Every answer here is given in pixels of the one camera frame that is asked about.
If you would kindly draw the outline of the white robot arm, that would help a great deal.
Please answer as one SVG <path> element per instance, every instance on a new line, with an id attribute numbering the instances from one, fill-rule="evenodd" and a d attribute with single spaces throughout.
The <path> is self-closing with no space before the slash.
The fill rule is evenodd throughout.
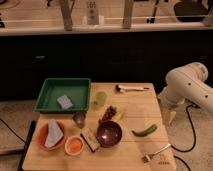
<path id="1" fill-rule="evenodd" d="M 207 78 L 208 69 L 200 62 L 189 63 L 167 73 L 166 86 L 157 96 L 165 126 L 170 125 L 176 116 L 175 108 L 185 100 L 213 114 L 213 88 L 205 84 Z"/>

